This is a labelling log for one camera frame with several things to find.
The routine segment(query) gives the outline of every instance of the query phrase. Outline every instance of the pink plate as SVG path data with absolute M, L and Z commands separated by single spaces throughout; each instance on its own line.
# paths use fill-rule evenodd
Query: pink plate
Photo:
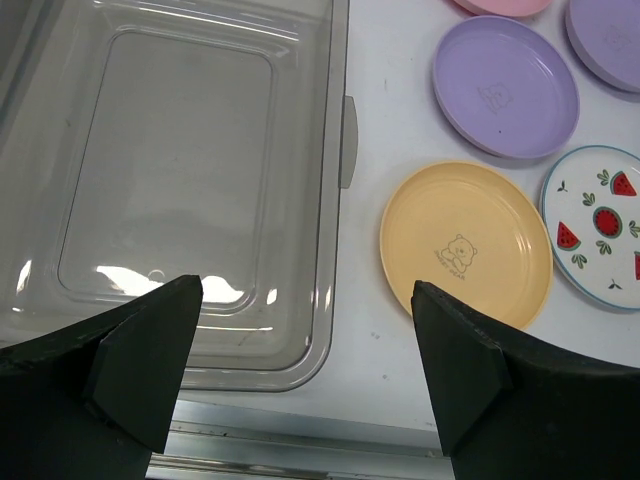
M 461 7 L 476 15 L 501 15 L 524 18 L 540 13 L 551 0 L 454 0 Z

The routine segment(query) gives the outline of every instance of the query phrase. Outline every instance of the purple plate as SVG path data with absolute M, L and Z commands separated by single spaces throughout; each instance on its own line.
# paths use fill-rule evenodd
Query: purple plate
M 545 157 L 578 123 L 578 89 L 562 57 L 508 18 L 475 17 L 452 28 L 438 46 L 433 77 L 449 121 L 493 155 Z
M 566 21 L 571 45 L 593 73 L 640 93 L 640 0 L 572 0 Z

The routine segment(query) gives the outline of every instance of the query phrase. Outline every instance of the white table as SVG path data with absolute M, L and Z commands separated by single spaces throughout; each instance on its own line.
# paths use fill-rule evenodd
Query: white table
M 565 151 L 610 144 L 640 153 L 640 96 L 613 92 L 575 57 L 564 35 L 566 0 L 528 23 L 569 63 L 582 99 L 578 130 Z M 560 157 L 499 160 L 466 143 L 436 104 L 430 65 L 441 36 L 467 15 L 448 0 L 352 0 L 347 93 L 355 97 L 360 152 L 342 196 L 333 344 L 307 385 L 283 394 L 185 392 L 181 398 L 430 433 L 435 421 L 413 326 L 392 296 L 378 251 L 382 211 L 414 170 L 469 159 L 499 169 L 537 203 Z M 640 313 L 588 303 L 556 271 L 549 302 L 529 333 L 579 353 L 640 367 Z

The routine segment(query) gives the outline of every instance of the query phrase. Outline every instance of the clear plastic container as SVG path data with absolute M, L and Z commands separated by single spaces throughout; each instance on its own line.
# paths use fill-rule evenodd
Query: clear plastic container
M 31 28 L 28 25 L 27 17 L 32 8 L 33 0 L 2 1 L 0 0 L 0 18 L 3 18 L 2 28 L 0 29 L 0 72 L 6 72 L 8 82 L 9 72 L 15 73 L 15 63 L 12 57 L 19 57 L 24 51 L 24 46 L 20 46 L 21 34 L 25 29 L 25 36 L 28 36 Z
M 184 387 L 311 378 L 355 162 L 348 1 L 58 3 L 3 119 L 0 340 L 198 274 Z

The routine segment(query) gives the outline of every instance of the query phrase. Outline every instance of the yellow plate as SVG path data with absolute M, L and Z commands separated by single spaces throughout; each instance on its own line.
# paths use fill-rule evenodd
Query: yellow plate
M 380 253 L 409 313 L 413 284 L 423 280 L 522 329 L 551 290 L 553 256 L 538 211 L 505 177 L 471 163 L 438 163 L 409 177 L 385 210 Z

